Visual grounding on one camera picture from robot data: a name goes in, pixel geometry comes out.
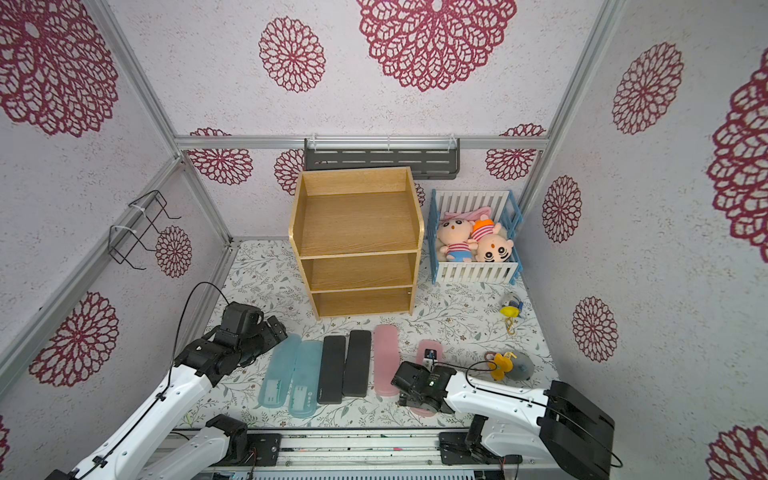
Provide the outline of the pink striped plush doll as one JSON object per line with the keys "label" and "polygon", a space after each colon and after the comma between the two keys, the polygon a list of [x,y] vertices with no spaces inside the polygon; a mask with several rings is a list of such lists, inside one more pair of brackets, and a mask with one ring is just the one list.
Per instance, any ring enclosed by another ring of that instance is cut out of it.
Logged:
{"label": "pink striped plush doll", "polygon": [[449,262],[472,263],[477,241],[472,238],[474,222],[463,219],[444,219],[437,230],[437,239],[442,243],[440,252]]}

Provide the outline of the yellow grey keychain toy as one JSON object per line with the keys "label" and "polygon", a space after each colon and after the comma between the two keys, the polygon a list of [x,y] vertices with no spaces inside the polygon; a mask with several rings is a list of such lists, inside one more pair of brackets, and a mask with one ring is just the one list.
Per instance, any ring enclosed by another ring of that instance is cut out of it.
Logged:
{"label": "yellow grey keychain toy", "polygon": [[506,331],[509,335],[516,332],[517,319],[524,309],[524,302],[514,293],[506,295],[501,303],[500,314],[505,318]]}

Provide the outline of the yellow duck grey disc toy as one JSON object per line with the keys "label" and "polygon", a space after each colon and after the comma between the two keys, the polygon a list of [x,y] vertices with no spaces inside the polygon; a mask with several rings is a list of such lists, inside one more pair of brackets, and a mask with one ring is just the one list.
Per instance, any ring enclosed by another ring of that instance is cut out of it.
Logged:
{"label": "yellow duck grey disc toy", "polygon": [[527,381],[533,376],[535,370],[533,361],[523,352],[487,352],[485,361],[491,378],[497,382],[505,379]]}

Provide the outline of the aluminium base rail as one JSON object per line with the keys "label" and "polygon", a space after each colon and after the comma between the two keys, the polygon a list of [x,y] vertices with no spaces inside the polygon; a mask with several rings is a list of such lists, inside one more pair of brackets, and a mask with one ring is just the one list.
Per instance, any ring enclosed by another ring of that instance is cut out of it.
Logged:
{"label": "aluminium base rail", "polygon": [[[415,447],[418,451],[432,448],[463,456],[463,462],[498,465],[502,459],[534,460],[544,466],[558,465],[577,479],[607,479],[614,467],[611,453],[612,430],[590,432],[577,428],[563,416],[558,421],[540,417],[539,431],[531,433],[511,422],[496,421],[478,415],[466,432],[446,431],[428,441],[425,435],[410,438],[403,434],[383,438],[379,434],[336,436],[327,439],[307,438],[303,447],[342,459],[358,460],[365,455],[382,456],[396,448]],[[130,435],[118,434],[105,442],[89,459],[79,464],[80,474],[87,479],[190,479],[217,463],[248,464],[247,428],[229,418],[223,428],[205,427],[182,446],[153,464],[148,464],[155,450],[167,436],[143,427]]]}

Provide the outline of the orange hat plush doll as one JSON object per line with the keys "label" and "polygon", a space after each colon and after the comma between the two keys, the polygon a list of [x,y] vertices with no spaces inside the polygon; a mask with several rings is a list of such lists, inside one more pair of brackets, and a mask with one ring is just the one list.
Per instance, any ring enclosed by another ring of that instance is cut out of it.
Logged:
{"label": "orange hat plush doll", "polygon": [[476,242],[474,261],[503,263],[512,257],[514,241],[502,235],[503,226],[487,216],[482,216],[473,225],[470,239]]}

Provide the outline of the wooden three-tier shelf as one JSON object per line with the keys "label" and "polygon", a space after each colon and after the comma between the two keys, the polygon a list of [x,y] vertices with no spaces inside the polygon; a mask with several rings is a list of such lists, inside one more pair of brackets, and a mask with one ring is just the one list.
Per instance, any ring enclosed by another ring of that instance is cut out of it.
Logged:
{"label": "wooden three-tier shelf", "polygon": [[288,235],[316,317],[413,311],[425,225],[410,168],[302,172]]}

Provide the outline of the pink pencil case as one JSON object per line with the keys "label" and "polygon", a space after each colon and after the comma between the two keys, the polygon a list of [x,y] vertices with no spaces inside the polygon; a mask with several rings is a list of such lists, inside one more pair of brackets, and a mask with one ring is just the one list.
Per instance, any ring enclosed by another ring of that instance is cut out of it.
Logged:
{"label": "pink pencil case", "polygon": [[[431,371],[427,370],[422,365],[423,352],[425,349],[435,349],[438,352],[438,360]],[[439,380],[439,375],[434,373],[434,368],[438,361],[442,359],[443,346],[440,342],[435,340],[422,340],[418,345],[417,350],[417,363],[426,369],[426,373],[423,375],[423,380],[416,387],[416,393],[414,399],[411,401],[411,410],[414,414],[421,417],[432,417],[435,415],[434,411],[434,396],[436,385]]]}
{"label": "pink pencil case", "polygon": [[399,390],[391,382],[400,365],[398,329],[378,325],[373,332],[374,390],[381,397],[392,397]]}

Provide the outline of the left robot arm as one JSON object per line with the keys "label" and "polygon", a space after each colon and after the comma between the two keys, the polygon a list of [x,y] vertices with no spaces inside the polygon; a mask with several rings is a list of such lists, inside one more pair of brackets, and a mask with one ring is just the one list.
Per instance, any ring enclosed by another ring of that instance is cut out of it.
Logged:
{"label": "left robot arm", "polygon": [[223,378],[288,338],[285,326],[257,307],[232,302],[221,324],[190,342],[174,358],[167,378],[87,458],[49,479],[191,479],[222,460],[247,459],[247,425],[224,414],[162,459],[147,461],[194,404]]}

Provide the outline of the grey wall-mounted rack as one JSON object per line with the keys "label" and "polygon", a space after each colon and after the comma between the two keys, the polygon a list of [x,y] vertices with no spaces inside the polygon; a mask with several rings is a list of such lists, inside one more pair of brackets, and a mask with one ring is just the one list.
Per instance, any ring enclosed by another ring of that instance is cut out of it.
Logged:
{"label": "grey wall-mounted rack", "polygon": [[331,148],[304,141],[307,171],[409,167],[416,180],[454,180],[460,171],[460,141],[436,148]]}

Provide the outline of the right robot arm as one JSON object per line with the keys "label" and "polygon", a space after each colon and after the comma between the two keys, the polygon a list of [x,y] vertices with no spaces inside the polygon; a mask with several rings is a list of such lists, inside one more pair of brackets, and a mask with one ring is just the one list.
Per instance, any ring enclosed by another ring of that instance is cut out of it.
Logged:
{"label": "right robot arm", "polygon": [[613,452],[614,420],[577,389],[557,380],[544,389],[515,388],[473,375],[492,370],[483,362],[426,367],[404,361],[392,375],[400,405],[470,416],[466,433],[440,435],[445,464],[519,467],[530,461],[557,466],[574,479],[607,479],[622,467]]}

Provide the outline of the blue white toy crib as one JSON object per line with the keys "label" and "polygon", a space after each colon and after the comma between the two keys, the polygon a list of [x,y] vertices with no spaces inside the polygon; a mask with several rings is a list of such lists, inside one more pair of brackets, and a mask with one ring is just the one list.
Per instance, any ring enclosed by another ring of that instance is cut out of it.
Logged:
{"label": "blue white toy crib", "polygon": [[456,218],[475,223],[482,216],[501,223],[502,235],[513,241],[516,227],[523,219],[514,195],[510,191],[434,190],[432,192],[427,224],[427,244],[433,282],[493,284],[515,282],[522,271],[515,242],[511,259],[503,263],[449,262],[440,252],[442,243],[437,239],[437,230],[442,220]]}

